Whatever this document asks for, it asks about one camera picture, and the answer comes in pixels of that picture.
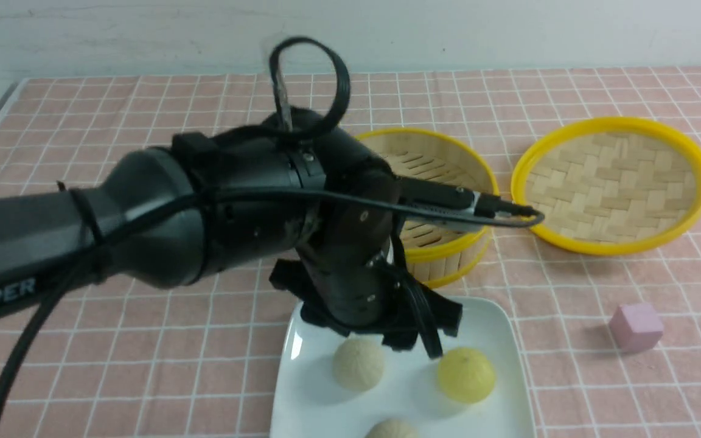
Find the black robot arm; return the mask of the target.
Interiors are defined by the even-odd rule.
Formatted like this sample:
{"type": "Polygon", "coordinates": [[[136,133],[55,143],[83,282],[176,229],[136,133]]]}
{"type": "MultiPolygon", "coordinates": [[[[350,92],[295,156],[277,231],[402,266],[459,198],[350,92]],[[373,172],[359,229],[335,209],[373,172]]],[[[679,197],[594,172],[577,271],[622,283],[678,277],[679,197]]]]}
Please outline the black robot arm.
{"type": "Polygon", "coordinates": [[[421,340],[436,358],[462,305],[407,272],[402,182],[341,128],[309,141],[177,135],[129,153],[100,186],[0,198],[0,319],[118,274],[167,290],[294,249],[269,280],[306,322],[394,351],[421,340]]]}

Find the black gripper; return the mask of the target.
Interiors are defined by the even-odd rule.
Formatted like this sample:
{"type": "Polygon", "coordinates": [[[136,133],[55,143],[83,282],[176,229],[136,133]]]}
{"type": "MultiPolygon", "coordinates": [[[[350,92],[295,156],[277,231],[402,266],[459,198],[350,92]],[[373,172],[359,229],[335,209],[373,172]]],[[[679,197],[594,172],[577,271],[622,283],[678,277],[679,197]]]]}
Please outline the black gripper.
{"type": "Polygon", "coordinates": [[[457,336],[464,308],[431,290],[404,267],[384,260],[322,272],[303,260],[278,260],[270,283],[301,301],[301,319],[350,335],[380,335],[395,352],[421,343],[429,358],[443,355],[441,336],[457,336]]]}

